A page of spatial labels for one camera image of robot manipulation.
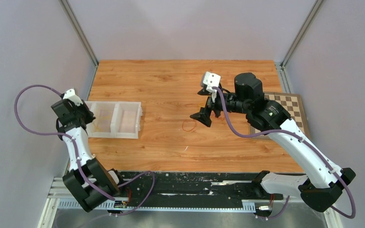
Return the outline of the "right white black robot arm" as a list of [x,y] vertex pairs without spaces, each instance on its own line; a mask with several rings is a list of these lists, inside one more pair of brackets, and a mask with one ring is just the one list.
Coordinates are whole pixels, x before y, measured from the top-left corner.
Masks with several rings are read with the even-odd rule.
[[351,168],[342,168],[326,157],[300,130],[294,118],[280,103],[266,98],[262,82],[253,73],[241,73],[234,78],[234,92],[225,90],[221,77],[205,72],[199,95],[207,96],[205,106],[191,118],[211,126],[211,116],[224,115],[228,127],[234,130],[229,113],[244,114],[247,122],[281,146],[303,169],[299,176],[262,171],[252,185],[253,194],[265,198],[269,194],[296,197],[318,212],[333,209],[345,192],[355,216],[355,200],[349,184],[355,178]]

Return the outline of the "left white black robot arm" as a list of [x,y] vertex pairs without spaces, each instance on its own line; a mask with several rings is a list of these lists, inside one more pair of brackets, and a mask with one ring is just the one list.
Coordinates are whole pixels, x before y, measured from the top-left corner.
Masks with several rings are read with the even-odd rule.
[[106,170],[90,152],[86,126],[95,117],[86,103],[76,105],[63,98],[51,108],[58,117],[59,138],[66,143],[69,153],[69,169],[62,180],[82,209],[90,212],[106,200],[124,195],[126,183],[119,172]]

